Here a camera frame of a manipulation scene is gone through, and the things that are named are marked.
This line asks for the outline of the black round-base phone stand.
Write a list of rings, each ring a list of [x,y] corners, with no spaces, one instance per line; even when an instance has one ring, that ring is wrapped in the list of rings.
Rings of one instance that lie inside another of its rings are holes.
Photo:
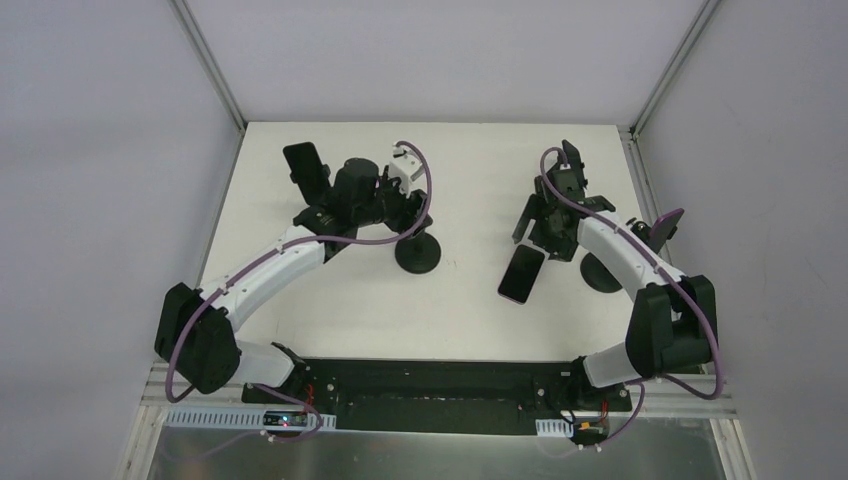
[[[422,275],[433,271],[441,260],[441,246],[426,228],[396,243],[394,257],[407,273]]]

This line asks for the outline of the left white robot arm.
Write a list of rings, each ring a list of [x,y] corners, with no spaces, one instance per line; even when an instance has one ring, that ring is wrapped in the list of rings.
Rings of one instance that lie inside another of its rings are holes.
[[[350,158],[337,171],[324,164],[310,142],[290,145],[283,155],[290,178],[307,207],[276,241],[236,271],[199,287],[179,283],[165,295],[155,352],[168,364],[165,394],[177,403],[174,379],[186,391],[213,393],[230,381],[264,385],[281,404],[297,402],[305,378],[296,357],[284,347],[239,340],[237,332],[252,314],[300,276],[326,264],[349,245],[361,245],[361,228],[383,224],[387,243],[424,236],[431,224],[430,166],[411,143],[400,141],[384,168],[365,158]]]

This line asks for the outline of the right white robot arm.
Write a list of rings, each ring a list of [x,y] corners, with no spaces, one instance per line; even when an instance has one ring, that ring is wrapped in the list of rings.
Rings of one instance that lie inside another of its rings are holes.
[[[543,169],[534,185],[498,294],[525,303],[546,261],[569,262],[583,248],[584,282],[601,292],[624,291],[632,302],[622,341],[572,361],[567,393],[573,405],[590,410],[605,400],[607,387],[720,363],[716,295],[706,277],[664,261],[651,246],[653,234],[639,236],[605,197],[586,195],[577,169]]]

